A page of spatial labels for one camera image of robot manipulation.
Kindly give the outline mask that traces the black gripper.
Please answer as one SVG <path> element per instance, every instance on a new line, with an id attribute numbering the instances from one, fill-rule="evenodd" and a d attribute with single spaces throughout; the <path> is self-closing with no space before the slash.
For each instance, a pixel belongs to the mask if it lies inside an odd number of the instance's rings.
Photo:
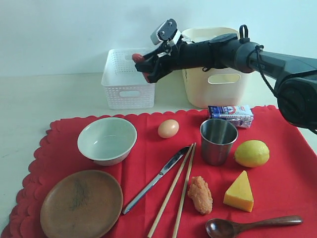
<path id="1" fill-rule="evenodd" d="M 137 71 L 150 71 L 147 76 L 149 83 L 156 83 L 174 70 L 213 67 L 213 56 L 209 41 L 196 43 L 178 42 L 159 57 L 158 49 L 141 54 L 143 62 L 135 63 Z"/>

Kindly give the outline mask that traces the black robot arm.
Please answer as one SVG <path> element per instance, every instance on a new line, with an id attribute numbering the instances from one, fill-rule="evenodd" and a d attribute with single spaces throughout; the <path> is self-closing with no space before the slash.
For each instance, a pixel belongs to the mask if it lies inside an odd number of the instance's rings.
<path id="1" fill-rule="evenodd" d="M 135 64 L 149 83 L 155 83 L 172 71 L 200 67 L 231 68 L 242 73 L 257 71 L 263 80 L 271 77 L 269 89 L 277 99 L 282 116 L 293 126 L 317 130 L 317 61 L 313 58 L 266 52 L 252 42 L 248 28 L 213 39 L 194 42 L 186 39 L 175 24 L 166 22 L 152 34 L 156 49 Z"/>

